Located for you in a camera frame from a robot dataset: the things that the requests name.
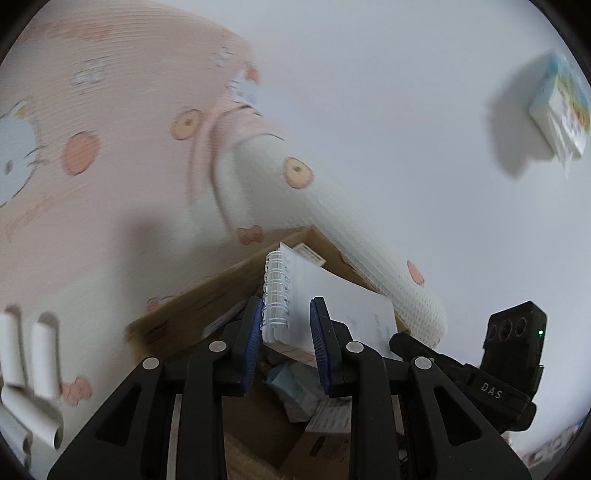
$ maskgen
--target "white tube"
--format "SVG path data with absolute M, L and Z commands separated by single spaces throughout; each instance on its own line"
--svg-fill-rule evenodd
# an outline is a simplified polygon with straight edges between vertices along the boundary
M 10 312 L 0 313 L 0 368 L 4 385 L 25 386 L 18 319 Z
M 12 414 L 0 404 L 0 433 L 14 455 L 28 468 L 31 462 L 33 436 Z
M 59 398 L 57 332 L 46 323 L 34 323 L 31 329 L 31 367 L 35 396 L 46 400 Z
M 63 429 L 61 425 L 43 413 L 20 390 L 2 388 L 2 403 L 33 435 L 54 449 L 58 449 Z

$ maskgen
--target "silver screw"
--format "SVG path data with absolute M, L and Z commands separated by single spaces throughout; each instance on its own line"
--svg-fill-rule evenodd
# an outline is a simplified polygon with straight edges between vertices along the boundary
M 428 358 L 425 358 L 423 356 L 418 357 L 414 361 L 414 364 L 417 366 L 417 368 L 420 368 L 421 370 L 429 370 L 433 365 Z
M 227 345 L 226 342 L 222 340 L 216 340 L 215 342 L 211 342 L 209 344 L 209 349 L 212 352 L 223 352 L 226 349 Z
M 351 353 L 361 353 L 363 352 L 363 344 L 359 342 L 349 342 L 347 343 L 347 350 Z
M 142 367 L 144 367 L 146 370 L 153 370 L 159 366 L 159 364 L 160 361 L 156 357 L 151 356 L 142 362 Z

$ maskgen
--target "cartoon cat face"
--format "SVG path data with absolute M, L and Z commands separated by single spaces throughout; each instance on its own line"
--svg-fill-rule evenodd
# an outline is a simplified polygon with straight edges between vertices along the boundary
M 0 116 L 0 207 L 21 191 L 37 166 L 32 113 L 31 102 L 22 100 Z

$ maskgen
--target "white notebook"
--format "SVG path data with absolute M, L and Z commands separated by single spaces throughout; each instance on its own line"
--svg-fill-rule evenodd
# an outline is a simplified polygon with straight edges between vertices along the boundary
M 397 332 L 390 300 L 333 275 L 284 244 L 267 255 L 263 342 L 315 367 L 310 331 L 310 302 L 314 297 L 324 297 L 330 318 L 347 324 L 353 340 L 384 357 L 400 360 L 388 344 Z

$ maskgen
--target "plastic tissue pack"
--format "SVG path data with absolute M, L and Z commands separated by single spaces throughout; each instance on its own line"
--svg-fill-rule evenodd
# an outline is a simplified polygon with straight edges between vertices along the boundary
M 530 107 L 530 115 L 564 165 L 583 155 L 589 134 L 589 104 L 566 59 L 553 56 Z

